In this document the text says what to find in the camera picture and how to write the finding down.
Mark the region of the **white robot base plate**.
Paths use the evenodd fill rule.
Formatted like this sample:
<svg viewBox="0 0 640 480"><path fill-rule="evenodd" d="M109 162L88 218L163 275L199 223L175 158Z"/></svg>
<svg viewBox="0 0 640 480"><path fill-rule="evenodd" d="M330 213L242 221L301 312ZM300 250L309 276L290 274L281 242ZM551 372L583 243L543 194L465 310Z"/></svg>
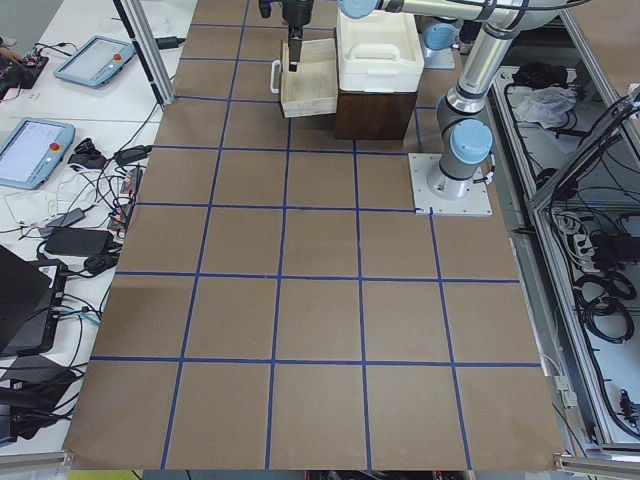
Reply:
<svg viewBox="0 0 640 480"><path fill-rule="evenodd" d="M417 215L490 217L488 187L478 166L471 179L453 180L440 169L440 154L410 153L409 172Z"/></svg>

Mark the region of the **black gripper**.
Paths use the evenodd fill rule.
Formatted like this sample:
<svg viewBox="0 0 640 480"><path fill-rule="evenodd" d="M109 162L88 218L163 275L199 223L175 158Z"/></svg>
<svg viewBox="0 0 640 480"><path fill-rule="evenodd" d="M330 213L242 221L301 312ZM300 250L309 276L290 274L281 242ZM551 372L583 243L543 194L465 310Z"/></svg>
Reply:
<svg viewBox="0 0 640 480"><path fill-rule="evenodd" d="M290 27L288 30L289 63L288 70L296 72L301 59L303 28L312 19L313 0L283 0L282 18Z"/></svg>

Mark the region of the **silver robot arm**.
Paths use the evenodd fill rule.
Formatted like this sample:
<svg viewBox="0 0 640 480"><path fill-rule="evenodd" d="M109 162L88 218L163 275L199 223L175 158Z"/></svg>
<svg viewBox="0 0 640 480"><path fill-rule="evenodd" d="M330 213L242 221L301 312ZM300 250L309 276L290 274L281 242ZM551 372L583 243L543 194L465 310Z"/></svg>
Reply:
<svg viewBox="0 0 640 480"><path fill-rule="evenodd" d="M338 5L354 20L384 11L481 24L463 72L437 107L444 153L426 180L434 195L451 201L467 196L474 174L490 153L492 133L478 115L512 41L569 7L567 1L340 1Z"/></svg>

